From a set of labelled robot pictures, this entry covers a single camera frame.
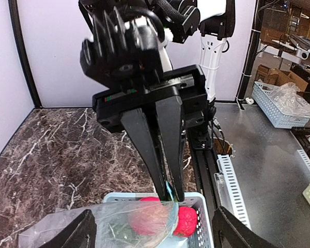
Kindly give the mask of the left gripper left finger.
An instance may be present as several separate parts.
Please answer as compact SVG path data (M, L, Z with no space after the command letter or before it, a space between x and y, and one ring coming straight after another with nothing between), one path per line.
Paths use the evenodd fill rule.
M53 239L40 247L65 248L96 246L97 225L90 209L84 210Z

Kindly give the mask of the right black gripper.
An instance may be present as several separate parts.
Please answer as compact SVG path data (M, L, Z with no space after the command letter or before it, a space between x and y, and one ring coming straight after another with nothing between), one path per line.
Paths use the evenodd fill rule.
M169 174L177 201L182 202L182 109L186 115L206 111L205 80L201 66L191 65L164 73L163 81L149 93L137 93L133 89L128 90L127 94L107 90L92 97L92 110L101 126L111 133L126 130L147 166L160 200L167 200L161 153L156 147L147 117L141 108L154 113L152 108L156 103L158 126Z

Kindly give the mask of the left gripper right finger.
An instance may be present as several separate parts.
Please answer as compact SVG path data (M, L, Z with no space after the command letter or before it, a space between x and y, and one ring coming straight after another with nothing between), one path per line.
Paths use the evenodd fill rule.
M252 232L223 206L216 209L211 222L214 247L223 247L222 238L231 247L276 247Z

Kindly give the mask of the clear zip top bag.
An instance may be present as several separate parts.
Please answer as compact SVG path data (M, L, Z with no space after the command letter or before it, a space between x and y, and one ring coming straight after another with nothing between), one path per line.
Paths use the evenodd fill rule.
M170 184L166 185L170 206L166 229L155 235L139 235L130 226L128 213L137 209L140 199L114 200L108 203L63 210L46 215L39 222L19 234L19 247L40 247L53 239L84 210L90 209L97 225L95 247L159 247L172 236L178 223L178 203Z

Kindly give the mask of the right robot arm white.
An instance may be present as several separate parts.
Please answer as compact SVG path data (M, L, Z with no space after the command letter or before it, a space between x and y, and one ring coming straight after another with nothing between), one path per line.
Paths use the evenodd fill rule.
M79 1L92 33L84 74L107 90L98 123L125 131L160 200L184 200L182 160L213 146L215 77L235 29L234 1Z

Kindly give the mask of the red raspberry toy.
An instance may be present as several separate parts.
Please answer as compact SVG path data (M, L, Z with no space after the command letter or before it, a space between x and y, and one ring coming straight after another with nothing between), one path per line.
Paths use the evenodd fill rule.
M194 234L198 224L198 215L191 207L179 207L178 224L173 232L174 236L188 238Z

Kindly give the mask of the red apple toy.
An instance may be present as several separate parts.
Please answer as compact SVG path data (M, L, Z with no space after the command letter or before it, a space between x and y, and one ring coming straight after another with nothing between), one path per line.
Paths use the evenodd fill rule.
M142 198L137 209L128 213L131 228L139 235L155 235L166 229L170 206L156 197Z

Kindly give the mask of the cardboard box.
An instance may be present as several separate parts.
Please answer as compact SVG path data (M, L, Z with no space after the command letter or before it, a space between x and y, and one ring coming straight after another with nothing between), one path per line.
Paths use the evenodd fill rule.
M308 86L307 81L292 71L282 71L276 68L269 68L264 65L258 66L255 81L275 86L282 86L286 83L292 82L295 83L301 91L305 91Z

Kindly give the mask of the background blue basket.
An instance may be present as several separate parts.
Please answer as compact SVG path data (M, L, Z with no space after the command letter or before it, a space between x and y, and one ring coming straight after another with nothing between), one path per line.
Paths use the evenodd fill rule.
M279 89L278 86L255 81L252 98L275 128L304 127L310 120L310 115L292 115L282 112L270 98L270 93L277 89Z

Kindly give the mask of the crumpled clear plastic bags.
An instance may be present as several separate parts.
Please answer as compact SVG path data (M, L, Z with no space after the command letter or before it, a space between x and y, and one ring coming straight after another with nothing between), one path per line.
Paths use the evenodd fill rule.
M273 89L269 98L284 114L310 116L310 104L298 95L299 91L295 83L289 82Z

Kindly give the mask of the black aluminium frame rail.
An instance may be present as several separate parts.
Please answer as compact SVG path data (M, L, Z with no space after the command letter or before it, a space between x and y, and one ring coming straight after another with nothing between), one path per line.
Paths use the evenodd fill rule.
M209 219L212 219L216 209L221 205L215 180L219 168L213 139L208 132L202 132L200 128L194 127L188 129L188 142L197 190L204 196Z

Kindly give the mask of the right black frame post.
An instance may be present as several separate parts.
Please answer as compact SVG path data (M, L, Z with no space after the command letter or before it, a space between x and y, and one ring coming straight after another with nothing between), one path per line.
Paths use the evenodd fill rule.
M261 7L265 5L266 1L256 1L254 9L254 17L252 23L252 29L250 33L249 45L247 48L246 58L240 78L240 84L238 92L236 95L236 100L238 103L244 101L244 96L249 84L249 80L252 76L253 64L256 59L256 53L258 52L259 39L261 34L261 25L262 25L262 10Z

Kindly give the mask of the black frame post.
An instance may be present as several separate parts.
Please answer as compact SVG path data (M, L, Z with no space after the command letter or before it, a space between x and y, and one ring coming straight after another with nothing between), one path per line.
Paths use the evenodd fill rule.
M29 64L27 51L24 43L23 32L20 22L18 1L17 0L8 0L8 7L10 13L11 26L13 30L15 45L17 48L20 65L26 80L26 84L33 101L34 107L36 109L42 109L42 103L38 94L36 83L32 74L32 70Z
M259 39L261 34L261 25L262 25L262 10L261 7L265 5L266 1L256 1L254 9L254 17L252 23L252 29L250 33L249 45L247 48L246 58L240 78L240 84L238 92L236 95L236 100L238 103L244 101L244 96L249 84L249 80L252 76L253 64L256 59L256 53L258 52Z

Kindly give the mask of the left black frame post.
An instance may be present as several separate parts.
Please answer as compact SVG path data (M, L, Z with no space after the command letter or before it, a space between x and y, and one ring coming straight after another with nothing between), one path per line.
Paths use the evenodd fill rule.
M20 65L26 80L26 84L33 101L34 107L36 109L42 109L42 103L38 94L36 83L32 74L32 70L29 64L27 51L24 43L23 32L20 22L18 1L17 0L8 0L8 7L10 13L11 26L13 30L15 45L17 48Z

